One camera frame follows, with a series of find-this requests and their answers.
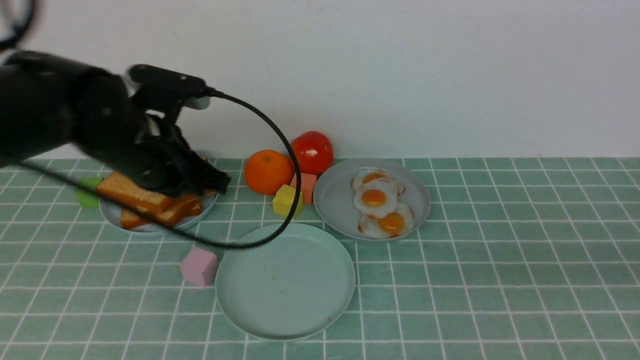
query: tomato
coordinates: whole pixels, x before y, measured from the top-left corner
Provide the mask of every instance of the tomato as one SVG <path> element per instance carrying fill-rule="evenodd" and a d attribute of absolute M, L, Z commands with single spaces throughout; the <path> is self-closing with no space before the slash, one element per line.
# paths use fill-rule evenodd
<path fill-rule="evenodd" d="M 324 134 L 307 131 L 291 142 L 300 172 L 319 176 L 333 164 L 333 146 Z"/>

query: plate rim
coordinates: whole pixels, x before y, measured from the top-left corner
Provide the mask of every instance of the plate rim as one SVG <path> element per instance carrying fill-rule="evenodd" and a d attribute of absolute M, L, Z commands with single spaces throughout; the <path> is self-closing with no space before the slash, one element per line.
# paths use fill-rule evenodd
<path fill-rule="evenodd" d="M 346 166 L 346 165 L 342 165 L 342 164 L 345 164 L 345 163 L 358 163 L 358 162 L 361 162 L 361 161 L 364 161 L 364 162 L 366 162 L 366 161 L 376 161 L 376 162 L 379 162 L 379 163 L 385 163 L 386 165 L 390 165 L 391 167 L 400 166 L 400 167 L 406 169 L 410 173 L 410 176 L 415 176 L 417 178 L 417 180 L 419 180 L 419 183 L 422 184 L 421 188 L 424 189 L 424 193 L 427 196 L 426 200 L 427 200 L 427 202 L 429 204 L 429 206 L 427 207 L 427 210 L 424 213 L 424 216 L 420 219 L 420 221 L 414 223 L 413 230 L 408 231 L 408 232 L 406 232 L 406 233 L 404 233 L 404 234 L 402 234 L 400 236 L 396 236 L 394 238 L 386 238 L 386 239 L 363 238 L 363 237 L 353 236 L 351 234 L 345 233 L 344 231 L 342 231 L 342 230 L 338 229 L 337 227 L 335 227 L 331 222 L 327 221 L 327 219 L 323 216 L 322 211 L 320 211 L 318 209 L 317 202 L 314 201 L 314 207 L 316 209 L 316 212 L 320 216 L 320 219 L 322 219 L 322 221 L 324 223 L 329 225 L 332 229 L 336 230 L 338 233 L 346 236 L 347 239 L 354 240 L 354 241 L 361 241 L 361 242 L 389 243 L 389 242 L 402 240 L 402 239 L 406 238 L 407 236 L 417 232 L 418 229 L 420 229 L 420 227 L 427 221 L 427 219 L 429 218 L 429 215 L 431 214 L 431 207 L 432 207 L 433 204 L 432 204 L 432 201 L 431 201 L 431 194 L 429 193 L 429 189 L 427 188 L 427 185 L 422 181 L 422 179 L 420 179 L 418 177 L 418 175 L 413 170 L 411 170 L 410 168 L 404 166 L 403 164 L 397 163 L 397 162 L 395 162 L 393 160 L 390 160 L 390 159 L 387 159 L 387 158 L 352 158 L 352 159 L 346 159 L 344 161 L 340 161 L 339 163 L 336 163 L 336 164 L 332 165 L 329 169 L 327 169 L 322 175 L 320 175 L 318 177 L 318 180 L 316 181 L 316 186 L 314 187 L 314 199 L 316 198 L 316 195 L 317 195 L 316 191 L 319 188 L 317 186 L 317 184 L 320 181 L 322 181 L 322 177 L 327 172 L 331 171 L 331 169 L 334 168 L 334 167 Z M 383 170 L 387 170 L 388 171 L 388 169 L 386 167 L 384 167 L 384 165 L 382 167 L 377 167 L 377 168 L 381 168 Z"/>
<path fill-rule="evenodd" d="M 312 225 L 307 225 L 307 224 L 300 224 L 300 223 L 290 223 L 287 228 L 285 229 L 285 232 L 289 229 L 289 227 L 295 227 L 295 228 L 299 228 L 299 229 L 312 229 L 312 231 L 320 231 L 322 232 L 325 236 L 327 236 L 329 239 L 331 239 L 331 241 L 336 241 L 337 245 L 339 245 L 339 249 L 340 252 L 346 256 L 346 258 L 350 259 L 351 261 L 349 262 L 349 264 L 351 266 L 349 266 L 349 269 L 351 269 L 351 271 L 349 271 L 349 282 L 351 283 L 350 286 L 350 290 L 349 290 L 349 297 L 348 297 L 348 301 L 345 301 L 344 307 L 339 311 L 338 316 L 335 316 L 330 322 L 326 323 L 326 325 L 324 325 L 324 327 L 322 327 L 321 329 L 308 334 L 308 335 L 304 335 L 304 336 L 298 336 L 295 338 L 288 338 L 288 339 L 273 339 L 273 338 L 265 338 L 263 336 L 258 336 L 258 335 L 254 335 L 250 332 L 248 332 L 247 330 L 241 328 L 240 326 L 238 326 L 238 324 L 236 324 L 233 320 L 231 320 L 231 318 L 229 317 L 229 315 L 227 314 L 227 312 L 225 311 L 225 309 L 223 308 L 223 306 L 221 305 L 221 302 L 218 301 L 218 294 L 219 294 L 219 288 L 218 288 L 218 276 L 221 273 L 221 269 L 223 269 L 223 264 L 225 264 L 225 259 L 228 258 L 228 254 L 225 253 L 225 255 L 222 257 L 222 260 L 220 261 L 219 265 L 218 265 L 218 269 L 216 271 L 216 278 L 214 281 L 214 289 L 216 291 L 216 297 L 214 299 L 214 301 L 216 302 L 216 304 L 218 305 L 218 307 L 220 308 L 220 311 L 222 312 L 222 314 L 225 316 L 225 318 L 227 318 L 227 320 L 238 330 L 240 330 L 241 332 L 249 335 L 249 336 L 253 336 L 254 338 L 258 339 L 258 340 L 263 340 L 263 341 L 271 341 L 271 342 L 277 342 L 277 343 L 287 343 L 287 342 L 291 342 L 291 341 L 299 341 L 299 340 L 304 340 L 307 338 L 310 338 L 312 336 L 315 336 L 316 334 L 323 332 L 324 330 L 326 330 L 327 328 L 329 328 L 331 325 L 333 325 L 340 317 L 342 317 L 342 315 L 344 314 L 344 312 L 347 310 L 347 308 L 349 307 L 349 304 L 351 303 L 351 300 L 353 299 L 353 295 L 355 294 L 356 291 L 356 285 L 358 283 L 358 279 L 357 279 L 357 274 L 356 274 L 356 270 L 355 270 L 355 263 L 353 261 L 353 258 L 351 257 L 351 254 L 349 254 L 349 251 L 347 250 L 347 248 L 345 248 L 345 246 L 342 244 L 342 242 L 340 242 L 340 240 L 338 240 L 335 236 L 331 235 L 330 233 L 327 233 L 326 231 L 319 229 L 315 226 Z M 249 235 L 256 233 L 258 231 L 261 231 L 262 229 L 277 229 L 278 227 L 280 227 L 280 224 L 272 224 L 272 225 L 267 225 L 267 226 L 263 226 L 260 227 L 246 235 L 244 235 L 239 241 L 242 241 L 243 239 L 245 239 L 246 237 L 248 237 Z"/>

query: bread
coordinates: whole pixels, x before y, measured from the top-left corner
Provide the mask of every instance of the bread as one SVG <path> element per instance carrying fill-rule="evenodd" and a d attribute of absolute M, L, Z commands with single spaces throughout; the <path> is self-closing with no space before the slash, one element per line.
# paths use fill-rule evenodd
<path fill-rule="evenodd" d="M 156 220 L 168 226 L 175 226 L 185 217 L 193 217 L 202 213 L 200 199 L 194 196 L 183 196 L 166 211 L 155 214 L 145 208 L 138 207 L 138 211 L 152 215 Z M 129 210 L 123 209 L 120 215 L 120 225 L 123 229 L 133 229 L 149 224 L 149 221 L 139 217 Z"/>
<path fill-rule="evenodd" d="M 95 188 L 96 192 L 123 202 L 130 206 L 140 206 L 153 213 L 162 213 L 176 203 L 175 199 L 161 193 L 140 188 L 128 177 L 112 172 Z"/>

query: plate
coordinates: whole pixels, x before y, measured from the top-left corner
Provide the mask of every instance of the plate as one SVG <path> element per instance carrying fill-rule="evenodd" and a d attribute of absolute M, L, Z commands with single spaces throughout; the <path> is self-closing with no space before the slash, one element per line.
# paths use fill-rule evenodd
<path fill-rule="evenodd" d="M 280 224 L 240 241 L 264 238 Z M 227 252 L 216 275 L 218 305 L 238 329 L 270 341 L 307 338 L 331 325 L 349 305 L 356 275 L 349 252 L 311 225 L 289 224 L 275 240 Z"/>
<path fill-rule="evenodd" d="M 218 193 L 212 193 L 201 198 L 200 204 L 202 205 L 202 212 L 195 217 L 183 218 L 178 224 L 175 225 L 175 228 L 185 230 L 197 224 L 198 221 L 200 221 L 211 211 L 211 208 L 213 208 L 216 200 L 218 200 Z M 168 233 L 166 229 L 163 229 L 162 227 L 155 224 L 145 224 L 142 226 L 134 227 L 133 229 L 123 229 L 120 225 L 120 215 L 122 214 L 122 208 L 116 204 L 104 201 L 102 199 L 100 199 L 100 212 L 109 223 L 129 234 L 135 234 L 138 236 L 158 236 Z"/>
<path fill-rule="evenodd" d="M 375 168 L 386 170 L 406 186 L 406 191 L 398 200 L 411 208 L 414 227 L 395 238 L 370 238 L 358 230 L 362 213 L 353 205 L 355 191 L 351 188 L 351 180 L 360 171 Z M 386 159 L 352 159 L 330 167 L 317 180 L 314 204 L 320 217 L 329 226 L 349 238 L 365 241 L 400 240 L 419 228 L 427 220 L 431 209 L 429 191 L 422 179 L 408 168 Z"/>

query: salmon pink block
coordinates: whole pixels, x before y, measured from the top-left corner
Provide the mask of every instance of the salmon pink block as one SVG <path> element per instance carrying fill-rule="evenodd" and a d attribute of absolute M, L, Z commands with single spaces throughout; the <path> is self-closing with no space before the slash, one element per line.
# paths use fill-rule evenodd
<path fill-rule="evenodd" d="M 302 177 L 302 184 L 300 186 L 302 189 L 303 199 L 305 201 L 305 204 L 311 204 L 314 201 L 313 200 L 314 188 L 316 187 L 316 181 L 318 177 L 312 174 L 305 174 L 305 173 L 302 173 L 300 175 Z M 296 180 L 298 179 L 296 178 L 295 175 L 293 175 L 293 180 L 291 180 L 290 186 L 294 189 L 296 188 L 296 184 L 298 183 Z"/>
<path fill-rule="evenodd" d="M 204 288 L 216 275 L 218 257 L 210 251 L 194 247 L 182 260 L 180 269 L 186 282 Z"/>

